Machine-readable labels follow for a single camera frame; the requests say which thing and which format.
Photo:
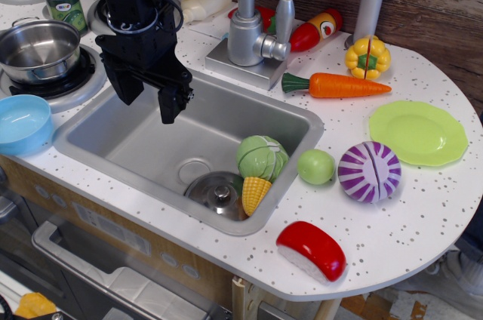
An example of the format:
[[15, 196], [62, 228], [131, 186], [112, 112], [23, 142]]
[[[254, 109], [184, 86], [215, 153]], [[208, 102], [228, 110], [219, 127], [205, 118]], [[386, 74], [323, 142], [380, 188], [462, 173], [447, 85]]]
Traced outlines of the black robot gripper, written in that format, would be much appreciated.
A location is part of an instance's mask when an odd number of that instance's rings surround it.
[[162, 123], [173, 124], [193, 98], [189, 86], [192, 76], [174, 53], [174, 15], [159, 14], [157, 21], [142, 32], [99, 35], [96, 43], [102, 49], [105, 71], [118, 98], [131, 105], [145, 84], [158, 88]]

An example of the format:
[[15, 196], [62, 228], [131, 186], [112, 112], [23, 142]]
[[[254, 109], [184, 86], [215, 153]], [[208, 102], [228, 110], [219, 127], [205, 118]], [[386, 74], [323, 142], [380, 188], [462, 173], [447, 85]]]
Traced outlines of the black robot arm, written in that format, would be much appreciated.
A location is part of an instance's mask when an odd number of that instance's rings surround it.
[[145, 85], [158, 90], [162, 122], [174, 123], [192, 97], [191, 72], [177, 59], [174, 0], [104, 0], [111, 34], [99, 35], [108, 79], [122, 102], [132, 104]]

